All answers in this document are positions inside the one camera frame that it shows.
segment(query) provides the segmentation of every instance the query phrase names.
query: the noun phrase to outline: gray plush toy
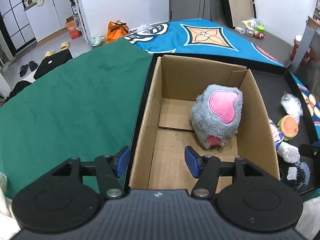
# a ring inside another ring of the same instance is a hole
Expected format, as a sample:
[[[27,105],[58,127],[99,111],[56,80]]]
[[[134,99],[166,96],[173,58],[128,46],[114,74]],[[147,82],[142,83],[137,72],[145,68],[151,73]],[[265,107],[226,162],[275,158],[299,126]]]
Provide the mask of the gray plush toy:
[[[222,145],[238,132],[242,92],[238,88],[210,85],[191,108],[190,120],[201,142],[209,149]]]

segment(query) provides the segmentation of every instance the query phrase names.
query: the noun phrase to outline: toy hamburger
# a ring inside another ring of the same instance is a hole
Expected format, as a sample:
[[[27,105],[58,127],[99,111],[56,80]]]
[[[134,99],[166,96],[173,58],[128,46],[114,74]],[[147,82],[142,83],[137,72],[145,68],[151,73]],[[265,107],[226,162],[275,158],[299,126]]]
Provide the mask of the toy hamburger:
[[[286,115],[278,122],[277,126],[284,135],[284,141],[289,141],[295,137],[299,131],[297,121],[289,115]]]

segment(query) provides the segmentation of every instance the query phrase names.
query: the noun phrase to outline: gray ribbed panel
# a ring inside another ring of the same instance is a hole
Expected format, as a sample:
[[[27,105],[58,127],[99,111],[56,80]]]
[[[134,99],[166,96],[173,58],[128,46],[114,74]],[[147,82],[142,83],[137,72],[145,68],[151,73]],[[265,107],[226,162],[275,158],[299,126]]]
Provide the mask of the gray ribbed panel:
[[[128,197],[106,202],[83,227],[58,235],[20,232],[14,240],[302,240],[293,229],[254,234],[223,220],[208,201],[184,190],[132,190]]]

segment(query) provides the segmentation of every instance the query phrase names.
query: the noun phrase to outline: green cap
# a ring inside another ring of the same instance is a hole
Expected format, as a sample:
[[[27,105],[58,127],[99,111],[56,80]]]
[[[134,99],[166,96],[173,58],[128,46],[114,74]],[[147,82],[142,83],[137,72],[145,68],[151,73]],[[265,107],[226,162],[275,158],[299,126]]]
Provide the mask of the green cap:
[[[260,33],[264,33],[265,28],[264,28],[262,25],[258,25],[257,28],[256,28],[256,30],[257,30],[258,32],[260,32]]]

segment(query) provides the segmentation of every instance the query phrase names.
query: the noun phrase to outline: orange plastic bag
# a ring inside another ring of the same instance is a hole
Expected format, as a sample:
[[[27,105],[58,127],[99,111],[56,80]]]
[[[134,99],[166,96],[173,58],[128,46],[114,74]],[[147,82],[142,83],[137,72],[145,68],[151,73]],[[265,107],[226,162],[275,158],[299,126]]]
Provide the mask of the orange plastic bag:
[[[126,23],[117,21],[117,22],[109,22],[108,25],[108,34],[107,41],[108,43],[116,41],[117,39],[123,37],[129,32],[129,27]]]

